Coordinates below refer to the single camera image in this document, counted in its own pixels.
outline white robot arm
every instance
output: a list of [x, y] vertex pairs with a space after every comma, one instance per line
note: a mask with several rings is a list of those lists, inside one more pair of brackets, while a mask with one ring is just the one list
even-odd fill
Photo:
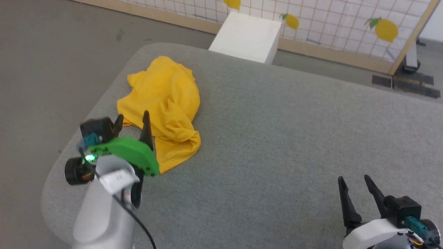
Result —
[[[135, 175], [131, 164], [115, 156], [99, 156], [96, 171], [103, 176], [120, 169]], [[135, 209], [131, 186], [122, 191], [121, 201]], [[74, 225], [72, 249], [132, 249], [135, 220], [125, 211], [98, 179], [89, 184]]]
[[384, 196], [372, 179], [365, 175], [381, 219], [362, 223], [348, 195], [343, 177], [338, 178], [346, 237], [343, 249], [441, 248], [440, 232], [430, 220], [421, 219], [421, 206], [408, 196]]

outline grid panel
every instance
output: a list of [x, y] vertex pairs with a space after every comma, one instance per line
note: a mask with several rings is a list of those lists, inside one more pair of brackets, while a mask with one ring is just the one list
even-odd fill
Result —
[[[224, 23], [230, 12], [282, 22], [280, 37], [390, 62], [396, 61], [431, 0], [239, 0], [239, 10], [223, 0], [121, 0], [178, 15]], [[297, 29], [282, 20], [297, 18]], [[369, 19], [382, 18], [373, 28]], [[391, 37], [379, 37], [391, 30]]]

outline white sticker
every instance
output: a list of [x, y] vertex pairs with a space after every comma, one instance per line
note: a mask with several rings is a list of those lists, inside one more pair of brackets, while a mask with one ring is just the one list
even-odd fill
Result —
[[103, 175], [99, 178], [99, 180], [103, 187], [105, 187], [106, 191], [112, 195], [121, 191], [125, 187], [140, 181], [136, 175], [133, 175], [124, 169]]

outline gray cushion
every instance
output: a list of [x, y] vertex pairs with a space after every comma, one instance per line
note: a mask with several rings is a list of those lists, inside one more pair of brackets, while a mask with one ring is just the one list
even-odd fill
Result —
[[[88, 118], [116, 118], [116, 101], [130, 91], [126, 75], [160, 55], [193, 70], [202, 146], [145, 180], [137, 213], [158, 248], [341, 248], [340, 175], [366, 221], [379, 218], [363, 180], [369, 174], [385, 195], [409, 195], [424, 218], [442, 225], [443, 106], [158, 43], [134, 55]], [[128, 135], [139, 130], [124, 128]], [[61, 153], [42, 196], [48, 226], [68, 243], [87, 186], [69, 186], [63, 167], [78, 156], [80, 138], [77, 131]], [[135, 242], [150, 248], [139, 227]]]

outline green led light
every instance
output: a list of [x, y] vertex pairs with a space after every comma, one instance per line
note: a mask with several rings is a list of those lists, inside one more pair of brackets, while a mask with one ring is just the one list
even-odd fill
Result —
[[95, 156], [94, 155], [87, 155], [87, 156], [85, 156], [85, 159], [88, 162], [92, 162], [95, 160]]

